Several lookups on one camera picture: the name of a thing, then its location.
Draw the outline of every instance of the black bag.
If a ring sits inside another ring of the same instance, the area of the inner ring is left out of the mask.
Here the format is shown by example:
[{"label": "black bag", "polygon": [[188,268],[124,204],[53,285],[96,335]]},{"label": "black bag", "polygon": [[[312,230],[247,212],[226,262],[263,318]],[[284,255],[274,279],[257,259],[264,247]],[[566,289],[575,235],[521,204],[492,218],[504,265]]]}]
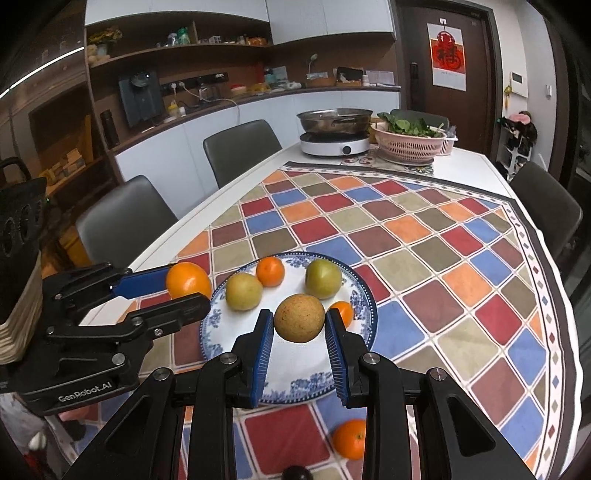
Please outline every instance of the black bag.
[{"label": "black bag", "polygon": [[0,189],[0,325],[6,322],[35,267],[43,223],[47,179],[31,179],[17,157],[0,161],[0,169],[17,165],[25,182]]}]

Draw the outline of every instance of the cabinet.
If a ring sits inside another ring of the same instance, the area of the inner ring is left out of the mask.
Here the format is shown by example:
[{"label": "cabinet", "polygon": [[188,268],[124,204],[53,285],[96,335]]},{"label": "cabinet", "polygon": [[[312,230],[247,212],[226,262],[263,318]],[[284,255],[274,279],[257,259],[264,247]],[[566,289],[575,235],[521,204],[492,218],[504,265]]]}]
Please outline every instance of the cabinet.
[{"label": "cabinet", "polygon": [[389,0],[322,0],[329,35],[393,32]]},{"label": "cabinet", "polygon": [[212,12],[269,21],[265,0],[149,0],[152,12]]},{"label": "cabinet", "polygon": [[269,21],[265,0],[87,0],[85,24],[148,12],[211,12]]},{"label": "cabinet", "polygon": [[[374,112],[400,106],[398,92],[347,91],[298,92],[270,97],[240,106],[240,123],[266,120],[281,146],[299,141],[304,132],[298,113],[332,108],[366,108]],[[165,130],[117,155],[124,180],[145,175],[174,214],[181,218],[218,190],[203,140],[235,127],[238,111],[227,108]]]},{"label": "cabinet", "polygon": [[273,43],[326,35],[322,0],[267,0]]},{"label": "cabinet", "polygon": [[85,24],[150,12],[152,0],[87,0]]},{"label": "cabinet", "polygon": [[199,181],[183,127],[165,130],[116,156],[123,179],[145,175],[178,218],[209,196]]},{"label": "cabinet", "polygon": [[344,90],[341,106],[343,108],[365,108],[371,110],[374,116],[380,112],[390,112],[400,108],[400,94],[398,92],[355,92]]},{"label": "cabinet", "polygon": [[273,43],[356,32],[394,32],[389,0],[267,0]]}]

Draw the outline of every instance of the orange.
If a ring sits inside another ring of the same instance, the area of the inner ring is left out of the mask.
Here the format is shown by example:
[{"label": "orange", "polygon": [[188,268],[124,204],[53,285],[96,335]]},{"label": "orange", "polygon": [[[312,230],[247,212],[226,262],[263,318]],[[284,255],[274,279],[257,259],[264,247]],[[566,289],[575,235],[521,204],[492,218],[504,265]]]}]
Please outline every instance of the orange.
[{"label": "orange", "polygon": [[365,451],[365,420],[349,420],[333,433],[333,445],[341,456],[349,460],[363,458]]},{"label": "orange", "polygon": [[265,257],[256,266],[256,277],[263,287],[276,287],[285,277],[285,267],[277,257]]},{"label": "orange", "polygon": [[353,307],[348,301],[336,301],[330,307],[330,309],[337,309],[340,313],[340,317],[343,319],[343,323],[345,324],[345,328],[348,328],[353,321],[353,317],[355,316],[355,312],[353,311]]},{"label": "orange", "polygon": [[212,283],[204,269],[190,262],[179,262],[166,275],[166,289],[172,299],[192,293],[212,298]]}]

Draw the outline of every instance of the colorful checkered tablecloth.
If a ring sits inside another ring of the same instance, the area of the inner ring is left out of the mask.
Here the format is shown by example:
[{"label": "colorful checkered tablecloth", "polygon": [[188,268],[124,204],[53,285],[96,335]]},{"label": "colorful checkered tablecloth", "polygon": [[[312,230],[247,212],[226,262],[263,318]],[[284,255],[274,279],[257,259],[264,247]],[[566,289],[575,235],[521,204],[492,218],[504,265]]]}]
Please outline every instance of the colorful checkered tablecloth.
[{"label": "colorful checkered tablecloth", "polygon": [[[557,478],[574,422],[575,366],[567,314],[535,229],[506,197],[367,167],[287,164],[255,186],[172,261],[202,266],[219,285],[240,266],[282,251],[335,257],[378,304],[372,350],[399,367],[442,367],[470,394],[536,478]],[[167,300],[138,299],[129,310]],[[144,375],[199,368],[199,325],[154,342]],[[81,451],[127,395],[93,406]],[[361,462],[330,443],[363,418],[336,394],[290,407],[237,411],[240,479],[307,465],[316,479],[358,479]],[[187,409],[180,478],[191,428]],[[409,411],[415,477],[416,427]]]}]

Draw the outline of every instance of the black thermos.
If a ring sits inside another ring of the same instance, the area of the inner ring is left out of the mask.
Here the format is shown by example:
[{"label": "black thermos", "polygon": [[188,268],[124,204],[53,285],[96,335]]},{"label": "black thermos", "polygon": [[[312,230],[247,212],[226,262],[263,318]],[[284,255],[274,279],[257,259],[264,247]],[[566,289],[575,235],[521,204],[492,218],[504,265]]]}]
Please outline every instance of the black thermos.
[{"label": "black thermos", "polygon": [[117,135],[117,130],[115,129],[115,123],[113,122],[111,110],[105,110],[102,112],[100,115],[100,121],[103,123],[107,147],[110,150],[111,148],[119,145],[119,135]]}]

